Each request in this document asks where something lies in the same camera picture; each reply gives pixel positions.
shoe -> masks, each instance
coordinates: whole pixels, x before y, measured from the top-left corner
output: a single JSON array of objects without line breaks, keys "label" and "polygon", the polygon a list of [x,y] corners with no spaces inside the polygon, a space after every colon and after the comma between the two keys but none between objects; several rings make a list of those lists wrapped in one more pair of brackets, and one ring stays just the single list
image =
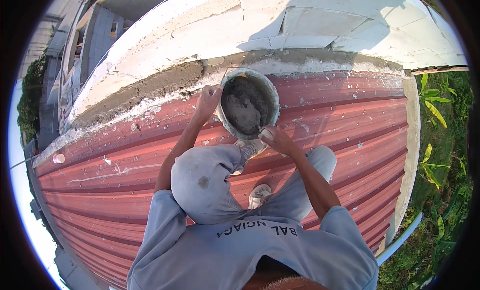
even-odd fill
[{"label": "shoe", "polygon": [[267,184],[255,187],[248,198],[248,209],[253,210],[267,202],[267,197],[272,195],[272,188]]},{"label": "shoe", "polygon": [[[235,145],[240,146],[240,152],[242,153],[242,157],[244,158],[245,164],[251,159],[254,158],[261,153],[263,153],[268,145],[267,143],[261,141],[260,139],[254,139],[254,140],[241,140],[238,139],[235,143]],[[232,175],[237,175],[241,174],[243,172],[243,169],[245,165],[240,167],[236,172],[232,173]]]}]

concrete ledge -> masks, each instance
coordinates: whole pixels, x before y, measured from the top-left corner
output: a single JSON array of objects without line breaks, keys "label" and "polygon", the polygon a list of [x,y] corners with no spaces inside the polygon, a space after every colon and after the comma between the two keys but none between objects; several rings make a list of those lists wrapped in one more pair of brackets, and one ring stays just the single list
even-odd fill
[{"label": "concrete ledge", "polygon": [[408,99],[406,103],[406,122],[409,125],[406,138],[406,148],[408,149],[408,153],[405,160],[405,175],[403,176],[402,185],[400,186],[400,196],[397,199],[397,205],[392,220],[390,221],[390,227],[385,235],[385,246],[392,243],[393,238],[399,231],[400,224],[405,217],[413,185],[415,184],[415,177],[417,176],[418,157],[420,154],[420,101],[418,99],[417,81],[415,78],[405,77],[403,80],[403,89],[405,90],[405,96]]},{"label": "concrete ledge", "polygon": [[[73,124],[74,128],[62,134],[42,151],[33,162],[33,166],[39,166],[59,149],[84,137],[90,137],[107,126],[119,121],[131,121],[147,111],[159,110],[165,102],[181,98],[182,92],[195,92],[205,85],[219,84],[228,66],[246,66],[264,75],[279,76],[331,70],[404,75],[403,68],[399,64],[362,54],[334,52],[328,49],[257,50],[203,60],[203,66],[199,66],[198,63],[198,61],[189,62],[155,74],[95,105],[91,111],[77,118],[78,120]],[[171,72],[174,77],[169,76],[168,72]],[[191,86],[186,87],[183,84],[185,80],[191,83]],[[133,93],[137,91],[139,91],[138,95],[134,95]]]}]

red corrugated metal roof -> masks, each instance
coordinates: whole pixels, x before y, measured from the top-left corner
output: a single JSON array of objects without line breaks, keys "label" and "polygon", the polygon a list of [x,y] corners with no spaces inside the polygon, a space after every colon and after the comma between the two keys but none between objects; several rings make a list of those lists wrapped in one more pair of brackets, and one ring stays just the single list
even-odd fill
[{"label": "red corrugated metal roof", "polygon": [[[331,185],[376,251],[395,210],[404,174],[406,97],[399,76],[333,71],[269,77],[283,106],[277,125],[306,151],[329,146],[338,158]],[[63,164],[37,167],[42,191],[59,228],[93,273],[126,287],[141,245],[160,166],[189,122],[196,96],[165,103],[129,122],[107,127],[60,150]],[[138,126],[132,131],[132,124]],[[236,140],[211,120],[197,146]],[[294,171],[290,158],[271,149],[232,176],[231,192],[244,207],[255,185],[278,190]],[[303,221],[316,229],[311,212]]]}]

gray pants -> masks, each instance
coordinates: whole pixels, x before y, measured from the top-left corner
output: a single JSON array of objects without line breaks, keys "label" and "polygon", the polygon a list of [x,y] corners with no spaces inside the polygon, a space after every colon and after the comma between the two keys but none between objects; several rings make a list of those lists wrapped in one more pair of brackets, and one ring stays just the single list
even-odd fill
[{"label": "gray pants", "polygon": [[[298,170],[266,203],[246,210],[230,192],[226,181],[241,163],[240,146],[221,144],[194,147],[175,160],[172,167],[172,193],[180,207],[199,224],[217,224],[246,216],[287,217],[301,222],[312,210]],[[308,161],[330,181],[337,158],[326,146],[307,153]]]}]

ground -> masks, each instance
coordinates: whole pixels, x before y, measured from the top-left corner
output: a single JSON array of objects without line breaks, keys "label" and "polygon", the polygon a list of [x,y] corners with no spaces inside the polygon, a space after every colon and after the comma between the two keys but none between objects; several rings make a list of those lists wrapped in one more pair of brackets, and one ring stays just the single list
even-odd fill
[{"label": "ground", "polygon": [[[421,88],[421,79],[422,76],[417,76],[418,89]],[[405,244],[382,264],[377,289],[413,290],[419,287],[423,281],[435,276],[459,238],[473,190],[473,184],[460,162],[462,160],[468,173],[465,133],[468,106],[473,101],[469,81],[468,72],[429,75],[426,89],[439,89],[438,96],[452,102],[433,102],[447,122],[448,128],[444,128],[426,107],[424,100],[420,100],[422,135],[419,161],[423,160],[425,149],[431,143],[433,152],[428,162],[450,165],[451,168],[441,167],[434,170],[442,184],[440,190],[426,180],[423,170],[417,170],[409,208],[400,226],[400,233],[411,224],[419,212],[423,212],[424,219]],[[455,89],[458,96],[453,95],[448,87]],[[438,217],[442,217],[444,221],[443,237],[438,236],[441,229]]]}]

